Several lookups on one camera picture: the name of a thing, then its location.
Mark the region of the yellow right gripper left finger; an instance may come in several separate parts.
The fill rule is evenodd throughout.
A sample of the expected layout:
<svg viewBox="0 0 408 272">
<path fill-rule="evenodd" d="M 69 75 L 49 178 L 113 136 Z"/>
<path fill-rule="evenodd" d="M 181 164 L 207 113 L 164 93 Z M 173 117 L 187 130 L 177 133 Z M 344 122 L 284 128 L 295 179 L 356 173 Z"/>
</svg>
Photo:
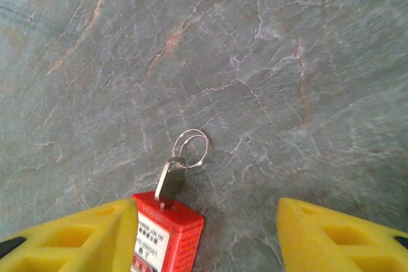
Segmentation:
<svg viewBox="0 0 408 272">
<path fill-rule="evenodd" d="M 120 199 L 23 230 L 1 242 L 1 271 L 130 271 L 134 199 Z"/>
</svg>

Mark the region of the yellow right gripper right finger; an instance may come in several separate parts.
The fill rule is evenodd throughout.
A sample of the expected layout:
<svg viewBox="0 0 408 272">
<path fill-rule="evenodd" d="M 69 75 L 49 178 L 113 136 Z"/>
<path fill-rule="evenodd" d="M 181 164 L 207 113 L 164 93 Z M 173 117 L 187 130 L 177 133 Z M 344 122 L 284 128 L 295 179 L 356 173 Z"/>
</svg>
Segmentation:
<svg viewBox="0 0 408 272">
<path fill-rule="evenodd" d="M 407 271 L 407 233 L 297 199 L 277 207 L 286 271 Z"/>
</svg>

